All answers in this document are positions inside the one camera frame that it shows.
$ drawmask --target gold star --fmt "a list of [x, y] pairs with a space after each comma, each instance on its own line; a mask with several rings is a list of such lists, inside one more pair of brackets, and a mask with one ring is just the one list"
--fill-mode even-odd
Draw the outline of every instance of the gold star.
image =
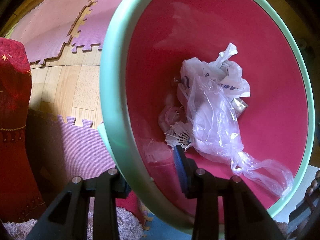
[[3, 56], [1, 56], [1, 58], [3, 58], [3, 61], [5, 61], [6, 59], [8, 59], [5, 54], [3, 54]]

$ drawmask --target metal screw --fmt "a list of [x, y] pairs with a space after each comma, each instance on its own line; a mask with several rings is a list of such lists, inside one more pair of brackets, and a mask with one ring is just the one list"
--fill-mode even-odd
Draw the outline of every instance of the metal screw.
[[118, 170], [115, 169], [115, 168], [111, 168], [111, 169], [108, 170], [108, 173], [109, 173], [110, 175], [116, 175], [116, 174], [118, 173]]
[[318, 186], [318, 181], [317, 181], [316, 179], [314, 179], [314, 180], [311, 182], [311, 187], [313, 187], [313, 189], [315, 189], [317, 186]]
[[232, 180], [233, 180], [235, 183], [239, 183], [242, 179], [241, 179], [239, 176], [235, 175], [235, 176], [232, 176]]
[[72, 179], [72, 182], [73, 182], [74, 184], [78, 184], [80, 181], [81, 181], [81, 177], [79, 177], [79, 176], [76, 176], [76, 177], [74, 177], [74, 178]]
[[196, 169], [196, 174], [203, 175], [203, 174], [205, 174], [205, 170], [202, 168]]
[[307, 190], [306, 190], [306, 193], [308, 195], [311, 195], [313, 193], [313, 188], [312, 187], [308, 187]]

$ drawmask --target shiny foil packet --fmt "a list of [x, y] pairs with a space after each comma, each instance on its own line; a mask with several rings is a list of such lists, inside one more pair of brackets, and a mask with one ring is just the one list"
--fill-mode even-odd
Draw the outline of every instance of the shiny foil packet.
[[241, 100], [240, 98], [234, 98], [231, 101], [231, 105], [233, 106], [235, 112], [236, 112], [236, 117], [239, 118], [239, 116], [243, 113], [243, 111], [248, 107], [246, 102]]

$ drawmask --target clear plastic bag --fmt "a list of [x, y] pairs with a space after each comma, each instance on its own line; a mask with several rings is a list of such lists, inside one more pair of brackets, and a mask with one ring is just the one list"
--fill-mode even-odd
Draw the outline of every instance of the clear plastic bag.
[[276, 160], [258, 161], [243, 152], [235, 111], [217, 82], [194, 76], [187, 118], [192, 124], [191, 145], [200, 155], [230, 164], [233, 173], [243, 174], [277, 196], [291, 191], [293, 176], [287, 167]]

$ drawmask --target purple foam mat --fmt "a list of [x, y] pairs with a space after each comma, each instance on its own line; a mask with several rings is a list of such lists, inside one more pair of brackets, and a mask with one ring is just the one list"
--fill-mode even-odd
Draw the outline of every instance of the purple foam mat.
[[98, 50], [102, 50], [103, 40], [110, 23], [110, 20], [122, 0], [97, 0], [91, 6], [91, 13], [84, 18], [84, 25], [78, 29], [79, 37], [72, 40], [72, 52], [77, 52], [78, 47], [83, 47], [82, 51], [91, 51], [92, 45], [99, 45]]
[[65, 43], [69, 43], [70, 30], [90, 0], [45, 0], [30, 11], [13, 30], [10, 38], [20, 41], [26, 48], [29, 62], [56, 58]]
[[57, 121], [52, 117], [29, 110], [26, 150], [34, 173], [44, 167], [61, 190], [75, 176], [94, 178], [115, 166], [99, 132], [91, 128], [93, 121], [82, 119], [79, 127], [75, 117], [67, 117], [67, 123], [61, 115]]

